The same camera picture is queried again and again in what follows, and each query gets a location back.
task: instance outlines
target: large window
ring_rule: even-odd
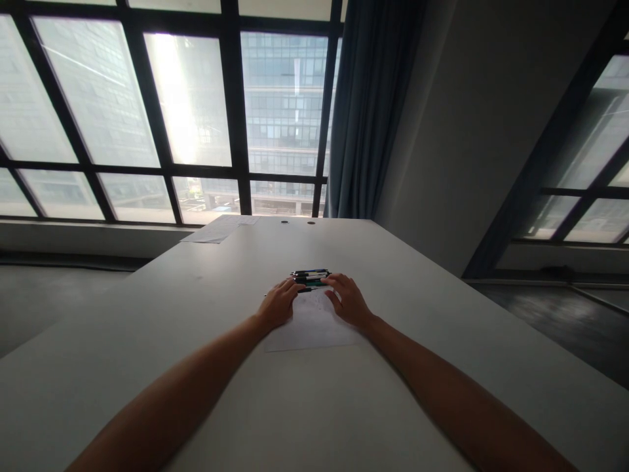
[[[629,52],[607,63],[517,238],[629,243]]]
[[[0,218],[322,216],[344,2],[260,5],[0,3]]]

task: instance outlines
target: gray floor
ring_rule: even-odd
[[[472,285],[513,315],[629,389],[629,316],[568,288]],[[589,290],[616,305],[629,292]]]
[[[0,266],[0,357],[127,276],[129,272]]]

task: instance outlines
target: document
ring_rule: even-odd
[[[259,216],[251,215],[221,215],[213,222],[206,224],[194,233],[183,238],[183,243],[212,243],[220,244],[232,234],[238,226],[256,224]]]
[[[265,340],[266,352],[356,344],[362,339],[353,326],[334,313],[325,291],[297,295],[293,319],[271,331]]]

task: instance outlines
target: curtain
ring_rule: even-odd
[[[325,216],[372,218],[415,60],[424,0],[349,0]]]

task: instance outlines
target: window pane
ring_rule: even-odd
[[[598,199],[566,241],[614,243],[629,226],[629,200]]]
[[[240,214],[238,181],[173,177],[185,224],[207,224],[222,214]]]
[[[37,216],[8,169],[0,168],[0,214]]]
[[[24,169],[20,174],[46,216],[82,220],[105,219],[82,172]]]
[[[533,203],[531,214],[517,237],[550,239],[579,201],[578,197],[541,195]]]
[[[613,187],[629,187],[629,163],[627,163],[618,175],[611,181]]]
[[[326,207],[326,192],[328,191],[328,185],[323,184],[321,186],[321,199],[319,200],[319,218],[323,218],[323,210]]]
[[[39,0],[55,3],[80,3],[84,5],[116,5],[116,0]]]
[[[231,166],[218,39],[145,34],[172,158]]]
[[[13,19],[0,15],[0,141],[11,159],[77,158]]]
[[[331,9],[332,0],[238,0],[238,11],[245,16],[330,21]]]
[[[92,161],[159,167],[120,23],[36,18],[35,26]]]
[[[314,184],[251,181],[254,215],[312,216],[314,196]]]
[[[550,187],[587,188],[629,136],[629,56],[601,74],[557,158]]]
[[[330,122],[328,123],[328,141],[326,142],[326,160],[323,163],[323,175],[327,177],[330,173],[330,140],[332,139],[332,118],[334,117],[334,103],[336,99],[336,81],[339,78],[339,62],[341,60],[341,46],[343,38],[339,39],[336,47],[336,61],[334,62],[334,83],[332,85],[332,102],[330,103]]]
[[[328,38],[241,33],[251,172],[314,176]]]
[[[131,8],[220,13],[221,0],[129,0]]]
[[[162,176],[99,175],[116,219],[155,223],[175,222]]]

